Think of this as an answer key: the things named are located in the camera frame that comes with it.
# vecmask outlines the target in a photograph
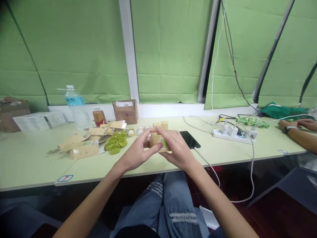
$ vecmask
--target power strip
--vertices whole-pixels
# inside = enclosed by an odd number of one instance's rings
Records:
[[[229,134],[222,134],[220,130],[217,130],[217,129],[213,129],[212,131],[212,135],[214,137],[217,137],[217,138],[221,138],[221,139],[227,139],[227,140],[233,140],[233,141],[237,141],[237,142],[242,142],[242,143],[247,143],[247,144],[252,144],[251,142],[251,139],[249,138],[245,138],[243,136],[230,136]]]

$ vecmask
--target jeans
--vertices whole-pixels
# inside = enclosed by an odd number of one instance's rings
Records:
[[[202,237],[183,171],[158,174],[119,219],[110,237],[126,226],[147,225],[160,237]]]

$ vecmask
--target wristwatch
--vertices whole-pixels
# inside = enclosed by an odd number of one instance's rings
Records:
[[[285,134],[288,134],[288,131],[289,131],[291,128],[296,128],[296,129],[298,129],[297,127],[289,126],[289,127],[285,127],[285,128],[283,129],[283,132],[284,132]]]

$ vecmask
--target leg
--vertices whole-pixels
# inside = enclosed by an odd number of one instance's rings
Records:
[[[183,171],[163,176],[164,207],[159,215],[160,237],[201,237],[199,222]]]
[[[158,216],[163,201],[163,177],[158,174],[150,185],[143,191],[132,205],[127,215],[118,220],[115,229],[111,233],[114,237],[123,227],[147,225],[158,230]]]

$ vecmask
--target black tablet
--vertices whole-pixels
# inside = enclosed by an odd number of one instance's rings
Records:
[[[196,148],[201,147],[200,144],[198,144],[198,142],[194,139],[194,137],[192,137],[191,134],[189,134],[188,131],[183,131],[180,133],[190,149],[194,149],[194,147]]]

